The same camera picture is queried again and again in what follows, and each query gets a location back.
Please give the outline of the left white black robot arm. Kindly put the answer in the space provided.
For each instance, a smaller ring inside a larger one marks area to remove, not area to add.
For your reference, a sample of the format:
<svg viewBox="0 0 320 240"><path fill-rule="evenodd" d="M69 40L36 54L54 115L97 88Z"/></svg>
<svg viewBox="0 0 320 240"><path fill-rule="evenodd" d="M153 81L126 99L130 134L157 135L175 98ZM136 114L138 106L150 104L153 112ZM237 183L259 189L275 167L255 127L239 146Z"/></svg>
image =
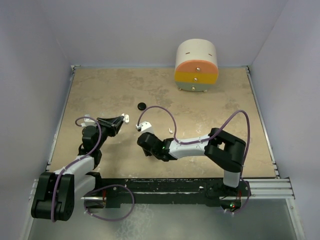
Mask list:
<svg viewBox="0 0 320 240"><path fill-rule="evenodd" d="M109 137L115 137L130 117L79 117L75 124L82 128L78 155L69 164L53 172L43 172L37 182L30 214L34 219L53 222L70 219L75 201L89 193L98 196L103 191L99 173L94 173L102 158L101 147Z"/></svg>

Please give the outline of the white round earbud case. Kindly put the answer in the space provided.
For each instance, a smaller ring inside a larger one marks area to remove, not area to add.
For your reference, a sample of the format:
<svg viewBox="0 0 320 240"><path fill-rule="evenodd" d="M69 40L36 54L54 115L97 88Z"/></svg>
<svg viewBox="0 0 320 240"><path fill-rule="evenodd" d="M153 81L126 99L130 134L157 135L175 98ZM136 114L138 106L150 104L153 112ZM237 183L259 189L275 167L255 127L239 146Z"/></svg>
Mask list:
<svg viewBox="0 0 320 240"><path fill-rule="evenodd" d="M128 124L130 122L130 116L128 114L125 114L123 121L125 124Z"/></svg>

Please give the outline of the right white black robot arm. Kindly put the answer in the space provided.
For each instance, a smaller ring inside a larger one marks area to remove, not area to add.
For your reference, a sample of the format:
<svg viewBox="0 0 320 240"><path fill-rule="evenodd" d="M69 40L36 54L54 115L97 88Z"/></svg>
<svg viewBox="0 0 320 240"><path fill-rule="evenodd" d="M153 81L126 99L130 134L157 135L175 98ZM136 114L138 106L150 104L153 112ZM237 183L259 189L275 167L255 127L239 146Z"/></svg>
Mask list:
<svg viewBox="0 0 320 240"><path fill-rule="evenodd" d="M142 133L137 144L144 154L164 162L185 157L206 156L223 169L222 190L228 196L240 190L240 178L248 146L242 139L219 128L212 128L208 135L183 140L160 140L150 132Z"/></svg>

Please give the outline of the black round earbud case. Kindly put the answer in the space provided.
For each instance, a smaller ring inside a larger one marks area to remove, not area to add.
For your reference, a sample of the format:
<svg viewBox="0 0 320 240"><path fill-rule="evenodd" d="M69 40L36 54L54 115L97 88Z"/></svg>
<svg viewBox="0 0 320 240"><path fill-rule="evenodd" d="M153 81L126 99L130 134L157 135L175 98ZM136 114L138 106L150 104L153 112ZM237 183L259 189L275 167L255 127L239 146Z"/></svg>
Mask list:
<svg viewBox="0 0 320 240"><path fill-rule="evenodd" d="M144 103L144 102L139 102L137 104L137 108L140 110L140 111L144 111L146 108L147 108L147 105Z"/></svg>

